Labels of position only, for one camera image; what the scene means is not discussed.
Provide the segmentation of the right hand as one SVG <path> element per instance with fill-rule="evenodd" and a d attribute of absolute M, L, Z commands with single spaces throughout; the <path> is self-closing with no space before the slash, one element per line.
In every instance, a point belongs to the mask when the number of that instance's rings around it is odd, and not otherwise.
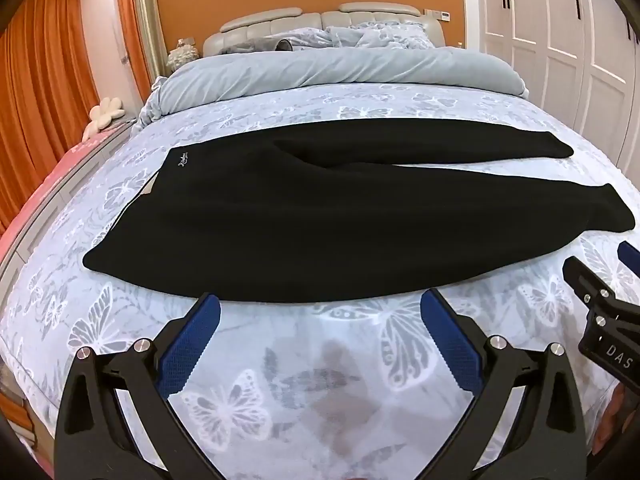
<path fill-rule="evenodd" d="M 621 382 L 601 415 L 590 456 L 590 469 L 623 471 L 631 478 L 631 469 L 639 468 L 639 396 Z"/>

